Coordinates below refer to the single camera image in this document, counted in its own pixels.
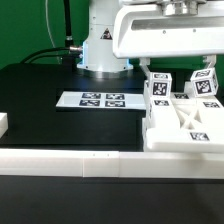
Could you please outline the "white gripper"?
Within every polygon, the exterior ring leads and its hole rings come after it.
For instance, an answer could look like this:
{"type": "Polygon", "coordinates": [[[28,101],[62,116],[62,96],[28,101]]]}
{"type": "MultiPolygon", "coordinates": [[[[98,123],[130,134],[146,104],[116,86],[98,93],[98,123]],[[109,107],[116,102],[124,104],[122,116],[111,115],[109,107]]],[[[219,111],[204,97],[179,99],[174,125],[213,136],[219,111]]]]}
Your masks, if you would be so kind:
{"type": "Polygon", "coordinates": [[[149,58],[204,56],[205,69],[213,68],[224,54],[224,0],[123,0],[113,53],[141,58],[147,80],[149,58]]]}

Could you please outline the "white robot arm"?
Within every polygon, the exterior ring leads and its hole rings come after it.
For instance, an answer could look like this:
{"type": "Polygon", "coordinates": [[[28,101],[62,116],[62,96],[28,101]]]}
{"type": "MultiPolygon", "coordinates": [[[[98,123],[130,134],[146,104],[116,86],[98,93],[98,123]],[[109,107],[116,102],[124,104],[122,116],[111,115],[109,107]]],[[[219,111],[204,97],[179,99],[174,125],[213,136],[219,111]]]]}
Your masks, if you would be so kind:
{"type": "Polygon", "coordinates": [[[224,54],[224,0],[90,0],[80,69],[98,77],[132,58],[224,54]]]}

